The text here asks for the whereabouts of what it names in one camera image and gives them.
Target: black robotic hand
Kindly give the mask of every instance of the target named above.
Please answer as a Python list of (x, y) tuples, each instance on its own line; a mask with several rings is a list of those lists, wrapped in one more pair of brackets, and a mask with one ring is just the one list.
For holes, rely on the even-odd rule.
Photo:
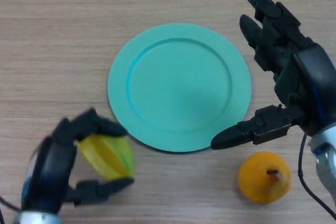
[(336, 122), (336, 70), (327, 53), (300, 32), (301, 23), (282, 3), (248, 1), (263, 27), (242, 15), (240, 29), (256, 62), (263, 71), (274, 73), (275, 93), (286, 108), (271, 105), (257, 110), (251, 120), (217, 134), (211, 143), (214, 150), (264, 143), (286, 135), (294, 125), (313, 136)]

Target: orange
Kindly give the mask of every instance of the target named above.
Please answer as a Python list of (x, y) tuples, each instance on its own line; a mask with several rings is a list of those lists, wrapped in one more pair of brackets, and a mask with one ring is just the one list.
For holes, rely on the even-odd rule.
[(258, 204), (283, 197), (292, 185), (292, 173), (286, 161), (272, 152), (258, 152), (241, 165), (238, 184), (243, 194)]

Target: black cable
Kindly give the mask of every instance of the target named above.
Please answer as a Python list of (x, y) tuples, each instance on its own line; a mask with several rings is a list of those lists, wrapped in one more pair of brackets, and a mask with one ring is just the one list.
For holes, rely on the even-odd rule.
[(5, 224), (4, 217), (2, 215), (1, 209), (0, 209), (0, 224)]
[(299, 152), (299, 162), (298, 162), (298, 176), (300, 179), (300, 182), (304, 189), (307, 191), (307, 193), (317, 201), (318, 204), (320, 204), (333, 218), (336, 220), (336, 214), (333, 210), (331, 210), (330, 207), (327, 206), (319, 197), (317, 197), (307, 186), (306, 182), (303, 179), (303, 171), (302, 171), (302, 157), (303, 157), (303, 149), (304, 145), (306, 144), (306, 139), (307, 135), (303, 135), (302, 142), (301, 142), (301, 147), (300, 147), (300, 152)]
[[(0, 203), (2, 205), (4, 205), (5, 207), (8, 207), (9, 209), (15, 211), (15, 212), (20, 212), (21, 209), (12, 205), (11, 203), (9, 203), (7, 200), (5, 200), (3, 197), (0, 196)], [(0, 224), (5, 224), (5, 220), (4, 217), (2, 215), (1, 209), (0, 209)]]
[(18, 207), (16, 207), (16, 206), (12, 205), (11, 203), (9, 203), (7, 200), (5, 200), (5, 199), (4, 199), (3, 197), (1, 197), (1, 196), (0, 196), (0, 203), (1, 203), (2, 205), (4, 205), (5, 207), (7, 207), (7, 208), (9, 208), (9, 209), (11, 209), (11, 210), (13, 210), (13, 211), (15, 211), (15, 212), (20, 212), (20, 211), (21, 211), (20, 208), (18, 208)]

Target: wood grain surface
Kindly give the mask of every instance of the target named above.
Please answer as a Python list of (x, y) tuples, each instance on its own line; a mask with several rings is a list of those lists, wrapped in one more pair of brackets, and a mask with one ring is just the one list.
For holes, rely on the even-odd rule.
[[(336, 0), (281, 1), (336, 62)], [(109, 68), (137, 33), (168, 22), (196, 23), (223, 34), (243, 54), (253, 82), (246, 118), (277, 104), (270, 73), (254, 62), (239, 29), (241, 14), (253, 15), (246, 0), (0, 0), (0, 194), (19, 204), (29, 157), (63, 116), (89, 106), (112, 117), (107, 101)], [(190, 155), (154, 152), (133, 141), (136, 183), (106, 204), (64, 206), (64, 223), (332, 223), (296, 176), (302, 132), (260, 145)], [(293, 187), (281, 200), (257, 206), (237, 190), (242, 161), (256, 151), (282, 155)], [(311, 189), (334, 209), (306, 148), (303, 168)], [(94, 178), (78, 157), (71, 181)], [(14, 213), (2, 207), (11, 223)]]

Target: yellow fruit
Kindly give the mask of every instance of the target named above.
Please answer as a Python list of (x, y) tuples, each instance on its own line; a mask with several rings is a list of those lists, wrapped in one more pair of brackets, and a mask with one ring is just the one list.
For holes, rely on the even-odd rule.
[(238, 184), (243, 194), (258, 204), (268, 204), (284, 196), (292, 185), (286, 161), (272, 152), (258, 152), (241, 165)]
[(77, 148), (86, 161), (104, 178), (134, 177), (134, 155), (124, 137), (93, 134)]

